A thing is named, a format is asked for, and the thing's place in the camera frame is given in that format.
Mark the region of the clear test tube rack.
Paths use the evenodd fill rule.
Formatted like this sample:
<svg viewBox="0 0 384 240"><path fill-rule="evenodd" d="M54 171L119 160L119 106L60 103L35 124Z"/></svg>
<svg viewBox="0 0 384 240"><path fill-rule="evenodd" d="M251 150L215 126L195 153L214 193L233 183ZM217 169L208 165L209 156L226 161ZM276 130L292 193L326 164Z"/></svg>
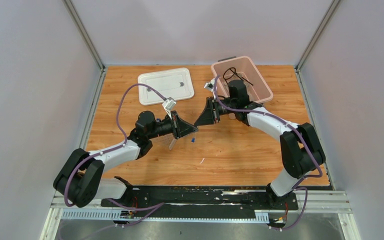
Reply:
<svg viewBox="0 0 384 240"><path fill-rule="evenodd" d="M177 142L177 139L171 135L166 135L166 136L161 137L160 142L164 148L171 151L174 148L174 146Z"/></svg>

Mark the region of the white plastic lid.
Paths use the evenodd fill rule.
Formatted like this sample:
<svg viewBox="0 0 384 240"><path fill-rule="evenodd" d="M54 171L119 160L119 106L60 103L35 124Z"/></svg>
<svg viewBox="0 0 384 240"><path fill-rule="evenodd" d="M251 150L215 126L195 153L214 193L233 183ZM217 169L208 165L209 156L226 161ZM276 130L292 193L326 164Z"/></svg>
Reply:
<svg viewBox="0 0 384 240"><path fill-rule="evenodd" d="M137 82L148 85L164 97L172 97L176 101L191 99L195 95L190 71L185 67L143 73L138 76ZM143 106L163 102L154 91L144 86L138 87L138 97Z"/></svg>

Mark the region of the black metal tripod stand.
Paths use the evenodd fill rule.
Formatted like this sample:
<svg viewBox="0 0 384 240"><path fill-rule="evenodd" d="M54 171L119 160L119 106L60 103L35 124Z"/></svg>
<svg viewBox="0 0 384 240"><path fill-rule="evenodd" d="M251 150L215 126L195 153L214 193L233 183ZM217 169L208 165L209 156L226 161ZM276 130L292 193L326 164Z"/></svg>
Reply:
<svg viewBox="0 0 384 240"><path fill-rule="evenodd" d="M231 78L236 78L236 79L239 79L239 80L242 80L242 81L245 81L247 82L249 85L253 86L254 84L251 83L250 81L248 81L245 77L243 77L240 73L237 73L237 70L235 67L230 67L228 68L224 74L223 74L223 79L226 83L228 83L228 80L230 80Z"/></svg>

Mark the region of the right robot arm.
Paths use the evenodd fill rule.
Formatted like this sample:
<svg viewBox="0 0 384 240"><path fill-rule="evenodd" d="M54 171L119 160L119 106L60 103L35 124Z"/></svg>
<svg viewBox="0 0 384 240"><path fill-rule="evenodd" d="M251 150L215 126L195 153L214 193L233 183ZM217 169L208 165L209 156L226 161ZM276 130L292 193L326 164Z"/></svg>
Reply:
<svg viewBox="0 0 384 240"><path fill-rule="evenodd" d="M194 124L197 127L214 125L222 115L234 114L238 121L280 143L283 169L268 185L270 191L265 195L265 201L270 208L281 207L286 201L285 195L304 179L323 176L321 165L326 162L326 155L312 124L294 123L269 112L262 104L251 100L242 80L228 83L228 97L217 94L219 86L217 78L204 85L213 95L206 98L204 110Z"/></svg>

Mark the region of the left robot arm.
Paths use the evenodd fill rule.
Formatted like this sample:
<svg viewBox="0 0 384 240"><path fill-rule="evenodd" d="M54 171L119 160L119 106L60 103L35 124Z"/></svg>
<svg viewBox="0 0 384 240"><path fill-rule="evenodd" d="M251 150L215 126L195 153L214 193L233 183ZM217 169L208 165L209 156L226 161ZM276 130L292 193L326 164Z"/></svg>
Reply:
<svg viewBox="0 0 384 240"><path fill-rule="evenodd" d="M133 193L128 183L120 177L103 179L103 174L145 156L154 138L172 135L180 139L197 131L174 110L162 120L157 120L151 111L143 111L125 142L94 151L75 149L54 179L53 188L64 196L69 207L82 208L95 199L114 199L122 207L129 206Z"/></svg>

